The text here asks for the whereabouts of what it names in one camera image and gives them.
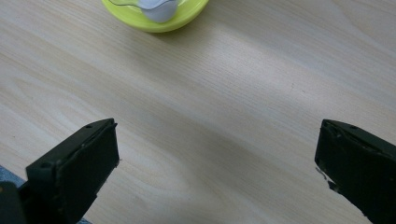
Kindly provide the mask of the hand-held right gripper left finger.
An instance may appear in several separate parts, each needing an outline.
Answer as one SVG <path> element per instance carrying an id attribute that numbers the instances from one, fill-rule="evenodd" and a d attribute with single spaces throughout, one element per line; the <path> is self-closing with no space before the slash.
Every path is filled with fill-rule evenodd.
<path id="1" fill-rule="evenodd" d="M 117 123 L 90 123 L 26 167 L 22 204 L 29 224 L 77 224 L 120 161 Z"/>

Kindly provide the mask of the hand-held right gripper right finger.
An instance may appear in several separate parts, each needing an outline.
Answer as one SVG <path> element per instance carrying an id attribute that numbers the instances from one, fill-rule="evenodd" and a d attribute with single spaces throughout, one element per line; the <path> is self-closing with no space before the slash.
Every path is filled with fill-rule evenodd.
<path id="1" fill-rule="evenodd" d="M 396 146 L 341 121 L 321 123 L 315 163 L 373 224 L 396 224 Z"/>

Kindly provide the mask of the lime green plate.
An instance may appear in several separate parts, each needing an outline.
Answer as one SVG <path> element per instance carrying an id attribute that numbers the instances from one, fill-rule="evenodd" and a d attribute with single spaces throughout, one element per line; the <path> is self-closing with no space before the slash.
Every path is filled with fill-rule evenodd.
<path id="1" fill-rule="evenodd" d="M 177 0 L 178 7 L 174 17 L 164 23 L 146 18 L 137 7 L 118 7 L 109 0 L 102 0 L 106 9 L 118 20 L 148 33 L 165 33 L 174 31 L 194 20 L 205 8 L 209 0 Z"/>

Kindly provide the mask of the white spoon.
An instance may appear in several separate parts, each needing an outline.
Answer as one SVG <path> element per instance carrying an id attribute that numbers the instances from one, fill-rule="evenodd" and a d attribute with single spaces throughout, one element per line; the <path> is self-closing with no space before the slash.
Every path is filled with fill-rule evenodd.
<path id="1" fill-rule="evenodd" d="M 137 7 L 151 21 L 164 23 L 176 14 L 177 0 L 109 0 L 118 7 Z"/>

